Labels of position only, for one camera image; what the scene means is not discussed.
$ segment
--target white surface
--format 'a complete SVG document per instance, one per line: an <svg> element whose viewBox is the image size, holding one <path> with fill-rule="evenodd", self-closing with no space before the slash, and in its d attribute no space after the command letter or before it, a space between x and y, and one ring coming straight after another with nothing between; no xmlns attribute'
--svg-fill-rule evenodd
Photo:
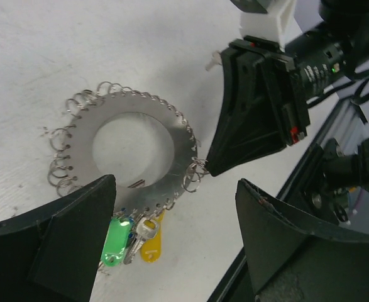
<svg viewBox="0 0 369 302"><path fill-rule="evenodd" d="M57 197L46 181L47 129L68 122L64 99L104 80L176 105L204 158L223 94L221 69L208 73L204 65L238 37L239 16L227 0L0 1L0 220ZM333 104L312 112L303 142L183 195L164 219L161 259L99 274L91 301L206 301L242 246L237 180L275 195Z"/></svg>
<svg viewBox="0 0 369 302"><path fill-rule="evenodd" d="M291 35L297 0L277 0L267 9L268 14L241 13L241 36L255 36L279 43L285 49Z"/></svg>

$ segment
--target silver key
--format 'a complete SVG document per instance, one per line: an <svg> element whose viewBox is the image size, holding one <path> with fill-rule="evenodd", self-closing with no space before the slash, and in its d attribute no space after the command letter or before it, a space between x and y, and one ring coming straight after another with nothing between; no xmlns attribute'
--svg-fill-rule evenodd
<svg viewBox="0 0 369 302"><path fill-rule="evenodd" d="M206 71L210 71L215 65L222 65L221 53L215 51L212 53L211 61L205 66Z"/></svg>
<svg viewBox="0 0 369 302"><path fill-rule="evenodd" d="M152 222L155 225L155 227L154 228L148 227L145 224L146 221ZM142 245L147 240L154 238L157 235L158 231L159 231L159 223L149 218L142 218L136 226L136 234L137 234L136 238L133 240L132 245L129 247L126 257L123 260L123 263L124 264L132 263L137 251L140 250Z"/></svg>

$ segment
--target green tag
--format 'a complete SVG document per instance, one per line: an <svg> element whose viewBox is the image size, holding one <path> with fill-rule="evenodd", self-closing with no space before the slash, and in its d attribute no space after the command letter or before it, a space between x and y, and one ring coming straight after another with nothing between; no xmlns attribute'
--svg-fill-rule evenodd
<svg viewBox="0 0 369 302"><path fill-rule="evenodd" d="M101 257L105 266L116 266L124 259L130 230L128 219L114 218L110 221Z"/></svg>

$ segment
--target white plastic part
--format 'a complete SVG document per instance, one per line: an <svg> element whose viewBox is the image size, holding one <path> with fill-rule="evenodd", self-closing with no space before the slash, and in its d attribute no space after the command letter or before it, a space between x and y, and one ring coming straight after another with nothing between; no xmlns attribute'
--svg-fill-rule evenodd
<svg viewBox="0 0 369 302"><path fill-rule="evenodd" d="M294 17L297 0L277 0L267 9L268 14L242 13L241 36L254 36L278 42L285 48L286 37Z"/></svg>

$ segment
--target yellow key tag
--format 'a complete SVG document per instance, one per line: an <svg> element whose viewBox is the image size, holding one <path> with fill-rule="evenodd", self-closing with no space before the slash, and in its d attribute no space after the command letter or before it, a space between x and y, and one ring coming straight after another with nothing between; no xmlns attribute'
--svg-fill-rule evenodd
<svg viewBox="0 0 369 302"><path fill-rule="evenodd" d="M155 262L159 259L160 254L162 253L162 238L161 238L161 222L165 211L159 215L158 218L155 218L156 222L159 222L159 231L155 237L146 241L141 247L141 257L145 262ZM145 224L148 227L152 227L150 221L146 221Z"/></svg>

